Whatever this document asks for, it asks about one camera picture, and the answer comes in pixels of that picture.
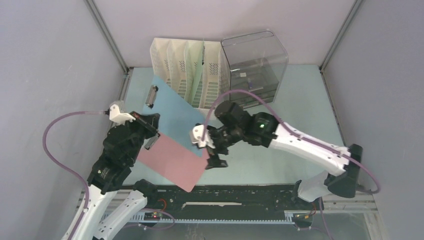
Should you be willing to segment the blue folder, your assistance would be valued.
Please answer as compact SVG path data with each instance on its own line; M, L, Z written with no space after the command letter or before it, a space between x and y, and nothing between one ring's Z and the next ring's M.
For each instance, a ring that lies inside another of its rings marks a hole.
M160 77L155 75L151 85L157 88L155 100L152 107L143 107L142 114L159 114L159 132L200 157L202 150L192 144L189 133L196 124L203 123L205 117Z

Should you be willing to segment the pink folder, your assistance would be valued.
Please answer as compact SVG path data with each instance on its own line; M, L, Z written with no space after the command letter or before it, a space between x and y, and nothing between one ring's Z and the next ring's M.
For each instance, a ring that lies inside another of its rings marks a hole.
M200 155L160 134L149 149L141 148L137 160L189 193L203 175L209 158L205 149L194 150Z

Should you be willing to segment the green clipboard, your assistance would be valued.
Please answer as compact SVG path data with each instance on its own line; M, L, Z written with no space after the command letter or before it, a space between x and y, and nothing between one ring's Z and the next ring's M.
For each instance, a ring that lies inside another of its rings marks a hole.
M195 102L195 95L201 81L204 41L188 40L185 44L183 55L187 83L184 99L192 106L199 106L199 104Z

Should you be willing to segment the smoky transparent drawer cabinet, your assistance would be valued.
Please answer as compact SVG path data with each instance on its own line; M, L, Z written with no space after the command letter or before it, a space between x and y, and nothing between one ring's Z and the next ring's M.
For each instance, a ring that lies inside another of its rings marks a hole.
M274 102L289 63L288 52L275 33L266 29L227 37L220 43L230 70L230 89ZM249 90L248 81L254 83L254 90Z

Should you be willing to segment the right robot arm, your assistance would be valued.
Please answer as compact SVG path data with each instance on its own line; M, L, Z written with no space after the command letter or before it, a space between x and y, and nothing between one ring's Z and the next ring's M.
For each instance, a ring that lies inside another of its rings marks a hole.
M192 129L192 143L209 154L206 169L226 168L220 155L228 155L229 147L238 142L251 146L286 151L323 168L323 172L295 183L291 204L304 209L316 199L334 194L351 199L358 191L359 163L363 148L357 144L337 146L298 131L274 115L253 115L230 101L220 103L215 117L220 127L199 124Z

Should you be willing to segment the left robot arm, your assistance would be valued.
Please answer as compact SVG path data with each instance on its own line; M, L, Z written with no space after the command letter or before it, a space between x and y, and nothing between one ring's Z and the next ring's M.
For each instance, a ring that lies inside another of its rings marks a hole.
M103 141L103 151L87 179L87 196L62 237L64 240L111 240L138 211L153 208L158 188L137 181L125 200L105 219L103 215L131 173L145 140L158 138L160 114L135 111L124 124L112 127Z

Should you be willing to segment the white file organizer rack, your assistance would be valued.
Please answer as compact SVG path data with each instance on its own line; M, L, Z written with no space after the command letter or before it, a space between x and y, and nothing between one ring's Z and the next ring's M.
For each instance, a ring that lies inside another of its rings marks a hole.
M194 108L209 109L230 90L230 68L218 41L155 37L153 72Z

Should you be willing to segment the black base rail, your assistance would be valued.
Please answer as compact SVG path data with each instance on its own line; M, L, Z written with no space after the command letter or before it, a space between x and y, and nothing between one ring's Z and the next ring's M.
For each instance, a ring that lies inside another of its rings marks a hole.
M304 201L294 188L292 184L198 185L186 192L176 185L157 185L147 208L174 218L221 220L277 220L284 214L316 214L319 200Z

